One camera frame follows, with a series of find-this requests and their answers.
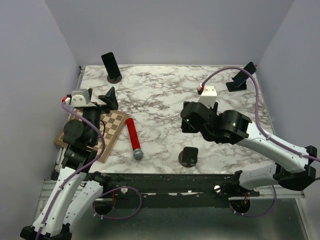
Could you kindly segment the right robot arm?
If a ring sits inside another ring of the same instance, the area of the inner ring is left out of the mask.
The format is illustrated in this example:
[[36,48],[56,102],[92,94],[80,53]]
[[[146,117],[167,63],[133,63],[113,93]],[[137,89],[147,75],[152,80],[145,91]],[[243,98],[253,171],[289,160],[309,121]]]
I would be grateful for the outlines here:
[[257,122],[234,110],[217,114],[212,109],[200,113],[196,128],[208,142],[238,145],[257,152],[274,163],[255,170],[240,171],[230,183],[230,191],[241,196],[254,188],[280,185],[302,191],[316,181],[317,150],[312,146],[295,146],[259,126]]

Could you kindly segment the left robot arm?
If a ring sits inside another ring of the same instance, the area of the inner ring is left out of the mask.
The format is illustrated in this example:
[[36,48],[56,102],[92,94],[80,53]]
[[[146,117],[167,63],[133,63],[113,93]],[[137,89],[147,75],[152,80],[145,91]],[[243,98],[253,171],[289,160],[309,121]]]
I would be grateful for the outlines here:
[[[187,178],[174,178],[169,192],[168,186],[157,182],[155,189],[147,189],[142,178],[134,175],[104,175],[96,171],[91,174],[84,189],[78,196],[75,193],[78,186],[88,175],[91,165],[103,154],[106,143],[100,131],[102,113],[119,108],[115,88],[111,87],[105,95],[98,98],[104,102],[98,105],[91,102],[92,89],[80,89],[67,95],[61,103],[64,110],[76,116],[68,121],[63,129],[63,142],[67,144],[55,187],[48,202],[38,218],[30,226],[25,226],[20,237],[25,240],[70,240],[72,227],[89,207],[95,207],[98,198],[112,197],[122,208],[129,206],[133,197],[139,200],[138,207],[143,206],[143,197],[162,197],[166,200],[173,197],[194,200],[197,195],[207,199],[216,197],[213,187],[200,187],[201,177],[193,178],[196,182],[188,192]],[[102,142],[101,152],[94,147]]]

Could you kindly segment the blue-edged phone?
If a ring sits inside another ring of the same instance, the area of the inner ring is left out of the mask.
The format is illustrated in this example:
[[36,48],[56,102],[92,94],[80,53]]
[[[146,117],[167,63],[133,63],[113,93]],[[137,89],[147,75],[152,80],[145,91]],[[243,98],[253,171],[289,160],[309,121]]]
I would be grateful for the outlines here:
[[[249,62],[244,68],[245,71],[247,71],[248,73],[250,73],[251,75],[253,75],[256,71],[257,71],[257,66],[251,61]],[[239,81],[243,81],[243,80],[247,80],[249,77],[248,75],[243,72],[243,71],[239,71],[235,77],[233,77],[233,80],[239,80]]]

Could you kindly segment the black phone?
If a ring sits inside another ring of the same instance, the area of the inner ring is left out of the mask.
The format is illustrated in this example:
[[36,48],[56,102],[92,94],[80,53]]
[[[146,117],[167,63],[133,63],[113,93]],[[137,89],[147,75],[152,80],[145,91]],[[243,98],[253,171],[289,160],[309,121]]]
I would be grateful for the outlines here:
[[103,54],[101,59],[110,79],[116,79],[121,76],[121,72],[113,52]]

